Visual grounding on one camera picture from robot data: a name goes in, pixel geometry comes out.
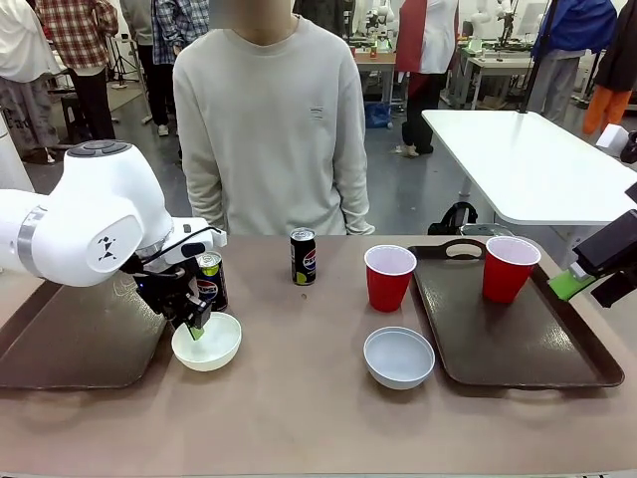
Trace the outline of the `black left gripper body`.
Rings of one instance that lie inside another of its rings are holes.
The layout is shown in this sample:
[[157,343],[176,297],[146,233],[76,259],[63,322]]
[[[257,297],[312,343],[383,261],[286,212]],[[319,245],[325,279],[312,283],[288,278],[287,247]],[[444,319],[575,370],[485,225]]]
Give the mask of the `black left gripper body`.
[[194,258],[171,266],[162,273],[143,272],[133,275],[137,293],[156,314],[167,321],[167,307],[189,305],[188,297],[198,298],[196,275],[198,265]]

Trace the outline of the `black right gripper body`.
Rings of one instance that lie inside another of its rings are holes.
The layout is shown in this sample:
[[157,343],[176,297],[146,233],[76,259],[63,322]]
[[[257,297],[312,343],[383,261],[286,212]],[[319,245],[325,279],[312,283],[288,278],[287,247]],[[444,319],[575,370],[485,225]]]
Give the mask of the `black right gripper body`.
[[576,263],[596,278],[636,266],[636,210],[631,209],[573,249]]

